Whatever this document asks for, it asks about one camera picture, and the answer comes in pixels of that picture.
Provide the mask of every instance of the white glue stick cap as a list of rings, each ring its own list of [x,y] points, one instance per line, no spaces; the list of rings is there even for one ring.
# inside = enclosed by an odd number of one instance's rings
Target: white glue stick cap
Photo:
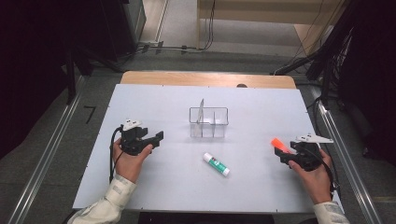
[[[212,158],[213,158],[213,156],[210,155],[209,153],[206,152],[206,153],[204,154],[204,161],[209,162],[210,159],[212,159]]]
[[[228,168],[225,168],[225,170],[223,171],[223,175],[224,176],[227,176],[228,175],[228,173],[230,173],[230,169],[228,169]]]

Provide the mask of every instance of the white tabletop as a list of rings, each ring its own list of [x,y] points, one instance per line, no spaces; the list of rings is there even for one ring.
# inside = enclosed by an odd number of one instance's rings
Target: white tabletop
[[[224,138],[191,138],[189,109],[227,107]],[[111,134],[139,119],[148,135],[164,131],[148,156],[126,209],[168,212],[312,213],[297,174],[279,162],[270,142],[313,133],[298,90],[117,85],[73,208],[96,202],[108,187]],[[231,172],[203,160],[209,152]]]

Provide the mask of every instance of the hand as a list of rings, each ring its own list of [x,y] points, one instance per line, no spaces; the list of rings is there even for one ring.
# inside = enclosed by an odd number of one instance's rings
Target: hand
[[[330,167],[332,159],[322,149],[319,150],[323,161]],[[295,161],[289,161],[289,166],[293,169],[303,180],[305,189],[314,204],[331,202],[330,195],[330,178],[324,168],[323,164],[316,170],[307,172]]]
[[[115,161],[122,153],[120,143],[121,139],[119,138],[113,144],[113,161]],[[143,161],[151,153],[151,150],[152,144],[143,148],[142,152],[140,152],[140,154],[137,156],[131,156],[127,153],[122,153],[116,164],[117,174],[130,180],[133,183],[136,183],[136,180],[140,174],[140,170],[142,169]]]

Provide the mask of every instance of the glue stick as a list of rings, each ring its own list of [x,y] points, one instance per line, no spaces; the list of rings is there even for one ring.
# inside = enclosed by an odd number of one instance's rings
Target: glue stick
[[[204,155],[204,161],[209,163],[211,166],[213,166],[217,171],[219,171],[222,175],[227,176],[228,173],[230,173],[230,169],[228,169],[224,164],[222,164],[220,161],[216,160],[212,155],[209,153],[205,153]]]

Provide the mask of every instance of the metal rail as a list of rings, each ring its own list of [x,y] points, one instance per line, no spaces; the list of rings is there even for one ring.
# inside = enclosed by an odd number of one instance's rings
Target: metal rail
[[[38,189],[43,182],[44,176],[46,175],[48,169],[50,168],[50,164],[52,162],[53,156],[55,155],[58,146],[64,136],[64,132],[70,122],[70,119],[73,117],[73,114],[78,105],[79,99],[82,94],[82,90],[86,84],[86,77],[81,76],[78,80],[77,84],[77,95],[70,105],[67,105],[61,119],[59,120],[52,137],[47,144],[46,149],[44,150],[43,155],[41,156],[40,161],[38,162],[35,170],[32,173],[29,181],[24,187],[21,197],[18,200],[17,206],[12,213],[8,224],[20,224],[23,223],[26,218],[27,213],[29,212],[30,206],[32,205],[35,196],[37,195]]]
[[[319,90],[312,88],[311,91],[315,99],[320,96]],[[355,163],[349,156],[347,147],[344,144],[341,134],[338,132],[337,127],[335,126],[334,120],[332,119],[332,113],[329,110],[326,110],[321,102],[319,102],[318,107],[326,128],[329,131],[331,138],[334,140],[334,148],[338,154],[338,157],[340,158],[341,163],[343,164],[346,176],[350,182],[350,185],[352,186],[353,191],[355,192],[356,199],[361,206],[361,211],[363,212],[367,223],[381,224],[381,217],[377,213],[370,194],[361,180],[361,176],[359,175]]]

